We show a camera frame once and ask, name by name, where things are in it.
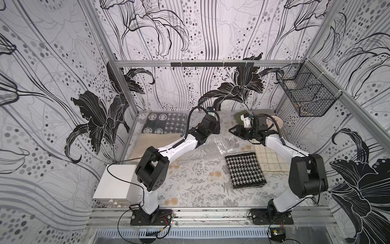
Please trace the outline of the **clear plastic vacuum bag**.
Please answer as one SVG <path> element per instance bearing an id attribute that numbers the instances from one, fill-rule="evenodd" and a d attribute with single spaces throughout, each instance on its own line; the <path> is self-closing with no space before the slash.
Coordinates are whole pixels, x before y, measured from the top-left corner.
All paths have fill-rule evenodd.
<path id="1" fill-rule="evenodd" d="M 210 135 L 207 141 L 198 148 L 184 153 L 175 160 L 175 164 L 189 164 L 198 161 L 223 160 L 226 155 L 238 154 L 245 151 L 255 151 L 255 145 L 234 136 L 229 129 L 242 124 L 238 123 L 233 115 L 237 112 L 220 111 L 220 134 Z"/>

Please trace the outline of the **green scarf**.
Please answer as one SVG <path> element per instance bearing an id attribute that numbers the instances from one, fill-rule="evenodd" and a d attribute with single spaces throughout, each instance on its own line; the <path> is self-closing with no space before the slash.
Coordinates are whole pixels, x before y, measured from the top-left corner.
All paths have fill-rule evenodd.
<path id="1" fill-rule="evenodd" d="M 233 118 L 238 122 L 238 123 L 240 123 L 240 122 L 242 122 L 242 119 L 241 119 L 241 116 L 244 116 L 244 117 L 246 117 L 246 116 L 248 116 L 249 115 L 249 113 L 248 113 L 248 111 L 247 110 L 243 110 L 243 111 L 240 111 L 240 112 L 237 112 L 236 114 L 234 114 L 233 115 Z"/>

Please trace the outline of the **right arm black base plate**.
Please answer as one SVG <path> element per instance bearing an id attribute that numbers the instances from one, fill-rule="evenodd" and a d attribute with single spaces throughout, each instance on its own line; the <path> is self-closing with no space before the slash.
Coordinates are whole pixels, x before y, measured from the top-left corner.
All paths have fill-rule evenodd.
<path id="1" fill-rule="evenodd" d="M 273 212 L 265 208 L 252 208 L 247 216 L 255 225 L 293 225 L 291 212 Z"/>

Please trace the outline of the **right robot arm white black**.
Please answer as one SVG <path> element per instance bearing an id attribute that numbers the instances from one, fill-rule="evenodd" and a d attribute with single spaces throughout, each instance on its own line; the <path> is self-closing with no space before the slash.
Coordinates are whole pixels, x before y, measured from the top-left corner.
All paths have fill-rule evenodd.
<path id="1" fill-rule="evenodd" d="M 277 120 L 265 113 L 241 115 L 241 124 L 229 132 L 252 144 L 273 150 L 289 165 L 288 187 L 269 201 L 269 215 L 290 212 L 307 198 L 320 196 L 329 188 L 322 156 L 310 154 L 289 143 L 281 135 Z"/>

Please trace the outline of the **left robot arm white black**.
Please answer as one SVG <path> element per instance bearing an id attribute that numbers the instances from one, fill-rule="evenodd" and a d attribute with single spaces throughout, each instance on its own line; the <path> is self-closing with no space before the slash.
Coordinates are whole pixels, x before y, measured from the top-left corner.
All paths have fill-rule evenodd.
<path id="1" fill-rule="evenodd" d="M 185 135 L 167 146 L 147 148 L 141 158 L 135 174 L 143 189 L 141 210 L 148 216 L 154 215 L 159 209 L 157 189 L 164 183 L 169 165 L 183 154 L 203 145 L 212 134 L 220 131 L 220 116 L 215 111 L 208 112 L 202 121 Z"/>

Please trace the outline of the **beige fluffy cloth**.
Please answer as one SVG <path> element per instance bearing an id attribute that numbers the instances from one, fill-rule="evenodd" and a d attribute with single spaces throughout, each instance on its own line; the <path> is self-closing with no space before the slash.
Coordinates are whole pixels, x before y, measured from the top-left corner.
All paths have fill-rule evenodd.
<path id="1" fill-rule="evenodd" d="M 167 146 L 179 139 L 182 136 L 180 133 L 169 133 L 169 134 L 147 134 L 142 133 L 138 136 L 133 144 L 128 148 L 125 160 L 139 158 L 144 155 L 145 151 L 153 146 L 154 148 L 160 148 Z"/>

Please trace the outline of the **cream checked scarf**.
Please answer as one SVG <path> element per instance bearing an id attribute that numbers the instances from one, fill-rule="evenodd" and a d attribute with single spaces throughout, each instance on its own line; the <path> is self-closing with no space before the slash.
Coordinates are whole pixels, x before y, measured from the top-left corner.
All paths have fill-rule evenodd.
<path id="1" fill-rule="evenodd" d="M 263 145 L 255 145 L 255 153 L 263 172 L 289 173 L 290 166 L 273 150 Z"/>

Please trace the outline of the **black white houndstooth scarf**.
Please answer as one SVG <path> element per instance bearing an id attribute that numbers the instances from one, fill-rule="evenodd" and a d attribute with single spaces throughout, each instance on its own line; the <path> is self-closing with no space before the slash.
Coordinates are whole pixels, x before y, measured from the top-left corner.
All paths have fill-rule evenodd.
<path id="1" fill-rule="evenodd" d="M 256 153 L 245 151 L 225 156 L 233 189 L 263 187 L 267 184 Z"/>

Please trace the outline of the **black patterned cloth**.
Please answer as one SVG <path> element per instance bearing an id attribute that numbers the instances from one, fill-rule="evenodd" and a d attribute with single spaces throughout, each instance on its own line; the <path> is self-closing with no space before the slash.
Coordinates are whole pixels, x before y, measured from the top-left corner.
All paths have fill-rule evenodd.
<path id="1" fill-rule="evenodd" d="M 145 134 L 179 134 L 186 130 L 187 114 L 179 112 L 150 112 L 143 126 Z"/>

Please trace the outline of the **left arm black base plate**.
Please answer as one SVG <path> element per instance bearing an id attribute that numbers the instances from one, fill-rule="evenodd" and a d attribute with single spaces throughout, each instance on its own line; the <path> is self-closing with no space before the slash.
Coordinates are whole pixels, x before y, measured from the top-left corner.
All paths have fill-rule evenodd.
<path id="1" fill-rule="evenodd" d="M 171 209 L 157 208 L 151 214 L 147 214 L 143 209 L 135 209 L 130 224 L 132 226 L 168 226 L 172 217 Z"/>

